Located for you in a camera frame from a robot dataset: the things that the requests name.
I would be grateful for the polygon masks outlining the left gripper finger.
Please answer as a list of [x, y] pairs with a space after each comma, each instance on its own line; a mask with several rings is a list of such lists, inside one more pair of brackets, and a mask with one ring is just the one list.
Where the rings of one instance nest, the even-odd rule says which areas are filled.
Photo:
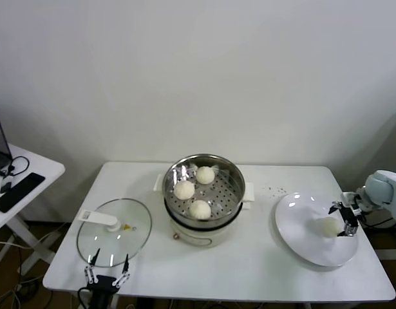
[[112, 286], [121, 287], [129, 279], [129, 277], [129, 255], [126, 254], [122, 273], [116, 280], [114, 280], [114, 282], [112, 282]]
[[98, 283], [97, 275], [94, 273], [95, 264], [97, 258], [99, 256], [100, 249], [98, 248], [96, 253], [89, 258], [89, 264], [84, 269], [84, 274], [86, 278], [87, 284], [96, 284]]

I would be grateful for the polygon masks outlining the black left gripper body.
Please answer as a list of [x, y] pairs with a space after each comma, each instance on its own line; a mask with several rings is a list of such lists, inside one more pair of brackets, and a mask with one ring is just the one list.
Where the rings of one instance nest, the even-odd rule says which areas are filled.
[[97, 276], [98, 282], [89, 285], [91, 300], [89, 309], [107, 309], [111, 298], [118, 292], [118, 288], [113, 286], [116, 280], [110, 276]]

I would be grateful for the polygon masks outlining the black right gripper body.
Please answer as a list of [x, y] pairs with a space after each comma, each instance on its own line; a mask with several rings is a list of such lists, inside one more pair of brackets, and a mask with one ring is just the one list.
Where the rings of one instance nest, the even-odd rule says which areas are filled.
[[344, 221], [344, 228], [349, 225], [352, 227], [357, 227], [357, 229], [358, 229], [358, 226], [359, 226], [358, 219], [356, 218], [355, 214], [353, 213], [353, 211], [350, 208], [344, 207], [341, 210], [341, 216]]

